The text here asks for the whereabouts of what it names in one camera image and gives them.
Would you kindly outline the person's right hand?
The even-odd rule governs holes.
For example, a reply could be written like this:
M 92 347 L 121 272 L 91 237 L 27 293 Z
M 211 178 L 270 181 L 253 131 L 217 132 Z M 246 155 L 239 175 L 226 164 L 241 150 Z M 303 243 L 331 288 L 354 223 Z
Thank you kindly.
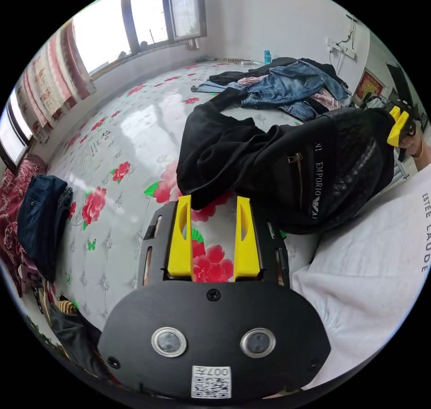
M 404 149 L 406 154 L 413 157 L 414 159 L 419 158 L 422 154 L 422 136 L 419 133 L 414 135 L 407 135 L 399 145 L 400 148 Z

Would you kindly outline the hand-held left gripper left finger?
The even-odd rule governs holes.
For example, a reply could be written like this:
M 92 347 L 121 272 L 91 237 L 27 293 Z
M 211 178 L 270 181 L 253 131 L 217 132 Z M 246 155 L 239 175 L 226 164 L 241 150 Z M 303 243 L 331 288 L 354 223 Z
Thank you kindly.
M 179 197 L 172 221 L 167 272 L 170 277 L 193 277 L 191 196 Z

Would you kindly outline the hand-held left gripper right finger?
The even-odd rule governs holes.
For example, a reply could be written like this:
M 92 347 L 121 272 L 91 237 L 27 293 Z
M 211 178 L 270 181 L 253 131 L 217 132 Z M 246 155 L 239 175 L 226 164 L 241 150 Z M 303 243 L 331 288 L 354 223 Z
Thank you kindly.
M 255 280 L 260 273 L 260 262 L 250 199 L 238 196 L 236 208 L 235 246 L 233 260 L 234 281 Z

